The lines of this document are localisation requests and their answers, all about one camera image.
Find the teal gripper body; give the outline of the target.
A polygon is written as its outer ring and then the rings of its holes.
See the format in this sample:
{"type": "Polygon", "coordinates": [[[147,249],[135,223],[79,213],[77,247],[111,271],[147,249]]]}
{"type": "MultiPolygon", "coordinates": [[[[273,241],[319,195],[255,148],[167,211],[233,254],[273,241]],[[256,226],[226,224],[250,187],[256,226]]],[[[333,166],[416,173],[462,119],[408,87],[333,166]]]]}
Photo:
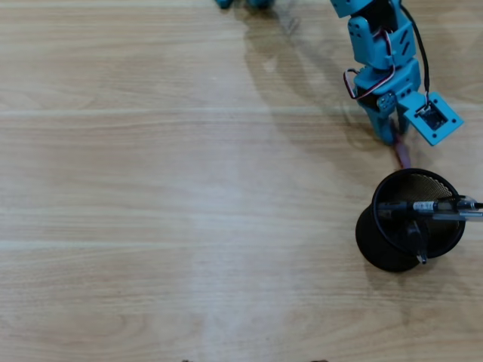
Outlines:
{"type": "MultiPolygon", "coordinates": [[[[390,70],[379,71],[369,67],[361,69],[354,79],[357,96],[366,93],[390,74],[390,70]]],[[[358,102],[363,107],[375,112],[388,112],[395,108],[398,99],[417,91],[420,84],[420,64],[416,59],[409,59],[406,64],[396,69],[393,77],[387,83],[358,99],[358,102]]]]}

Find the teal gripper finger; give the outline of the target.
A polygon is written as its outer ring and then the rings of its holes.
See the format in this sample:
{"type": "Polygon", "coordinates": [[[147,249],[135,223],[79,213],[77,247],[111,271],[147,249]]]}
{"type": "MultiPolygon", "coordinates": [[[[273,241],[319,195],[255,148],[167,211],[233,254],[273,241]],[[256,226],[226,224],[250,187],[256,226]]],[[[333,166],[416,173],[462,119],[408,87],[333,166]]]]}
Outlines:
{"type": "Polygon", "coordinates": [[[405,109],[403,109],[402,107],[396,108],[397,125],[395,126],[395,129],[397,131],[397,134],[401,137],[408,132],[408,129],[410,126],[410,123],[404,117],[404,113],[405,113],[405,109]]]}
{"type": "Polygon", "coordinates": [[[365,97],[365,111],[376,136],[390,146],[395,143],[395,127],[391,118],[395,107],[396,98],[392,92],[382,95],[370,94],[365,97]]]}

